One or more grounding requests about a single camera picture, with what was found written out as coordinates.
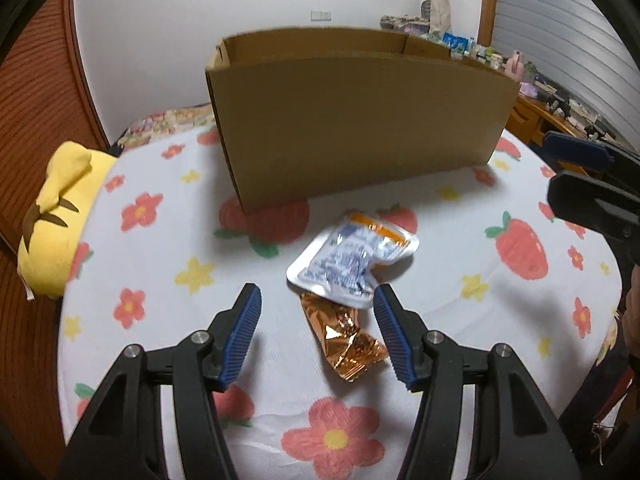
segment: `person's hand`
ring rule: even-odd
[[[626,295],[626,312],[622,318],[626,348],[640,358],[640,267],[631,274],[631,290]]]

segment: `metal screw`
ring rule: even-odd
[[[509,357],[513,354],[513,348],[511,348],[507,343],[498,343],[495,346],[495,353],[497,353],[500,357]]]
[[[439,345],[444,341],[444,335],[437,330],[430,330],[427,332],[427,341],[434,345]]]
[[[142,350],[140,348],[140,345],[129,345],[124,349],[124,355],[125,357],[138,357],[138,354],[140,354],[140,350]]]
[[[198,330],[191,334],[191,340],[196,343],[196,345],[201,345],[202,343],[206,343],[209,339],[209,332],[206,330]]]

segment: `gold foil wrapper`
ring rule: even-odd
[[[367,367],[389,356],[382,343],[360,328],[357,308],[312,292],[304,292],[300,301],[324,357],[345,381],[353,381]]]

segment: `candy wrapper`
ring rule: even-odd
[[[309,244],[287,269],[287,279],[336,303],[371,308],[378,286],[371,269],[413,254],[419,243],[391,222],[353,212]]]
[[[345,381],[353,381],[367,367],[388,357],[386,347],[360,328],[356,308],[312,292],[304,292],[300,301],[324,357]]]

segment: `cardboard box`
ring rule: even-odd
[[[519,90],[445,47],[357,28],[232,36],[206,74],[245,212],[485,164]]]

